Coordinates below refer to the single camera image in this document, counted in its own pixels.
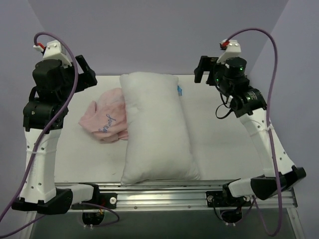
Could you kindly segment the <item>blue printed pillowcase pink inside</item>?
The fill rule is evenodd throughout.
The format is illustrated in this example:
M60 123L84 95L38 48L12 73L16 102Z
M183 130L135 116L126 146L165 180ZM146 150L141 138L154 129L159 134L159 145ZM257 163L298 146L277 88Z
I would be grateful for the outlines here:
M92 101L79 124L97 139L128 140L128 147L189 144L176 83L122 84Z

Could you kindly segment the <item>white pillow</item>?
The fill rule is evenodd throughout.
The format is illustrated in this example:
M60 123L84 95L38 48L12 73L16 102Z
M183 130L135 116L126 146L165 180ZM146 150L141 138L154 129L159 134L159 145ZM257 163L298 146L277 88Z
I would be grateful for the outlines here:
M128 144L122 185L147 180L198 180L178 94L178 77L134 72L120 76Z

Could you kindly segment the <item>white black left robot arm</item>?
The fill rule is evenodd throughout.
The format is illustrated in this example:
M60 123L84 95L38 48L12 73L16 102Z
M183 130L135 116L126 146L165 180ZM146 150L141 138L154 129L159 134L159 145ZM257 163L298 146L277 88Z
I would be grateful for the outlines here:
M81 74L74 64L64 66L55 59L38 62L32 72L35 86L23 109L27 164L20 192L11 203L13 210L58 215L65 214L75 204L83 203L89 209L100 205L96 184L55 186L57 145L68 114L65 104L74 93L97 85L95 72L85 58L78 55L75 60L83 71Z

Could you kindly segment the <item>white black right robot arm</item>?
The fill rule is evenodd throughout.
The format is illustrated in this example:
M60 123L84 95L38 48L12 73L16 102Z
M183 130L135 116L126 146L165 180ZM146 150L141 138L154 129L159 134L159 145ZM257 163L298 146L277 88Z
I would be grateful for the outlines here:
M263 175L223 185L223 203L231 206L244 196L266 200L279 191L291 189L306 177L306 171L292 162L267 119L267 103L245 75L246 60L232 57L224 64L217 60L216 57L201 56L194 70L194 81L200 83L204 72L209 73L206 84L218 90L223 105L246 128L263 167Z

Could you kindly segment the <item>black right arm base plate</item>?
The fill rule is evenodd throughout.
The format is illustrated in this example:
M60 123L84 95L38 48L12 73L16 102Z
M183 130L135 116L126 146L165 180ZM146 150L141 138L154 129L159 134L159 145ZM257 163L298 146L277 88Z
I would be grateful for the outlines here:
M207 206L210 208L249 207L252 204L251 199L246 197L227 197L222 191L206 191L205 194Z

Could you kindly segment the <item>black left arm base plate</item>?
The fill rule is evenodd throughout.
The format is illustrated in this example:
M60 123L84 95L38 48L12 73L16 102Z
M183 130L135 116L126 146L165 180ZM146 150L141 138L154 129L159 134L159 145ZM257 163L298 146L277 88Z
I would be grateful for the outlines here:
M114 192L100 193L96 199L87 201L86 203L99 205L108 209L115 209L117 207L118 194ZM82 204L74 204L71 206L73 210L93 210L98 209L97 206L90 206Z

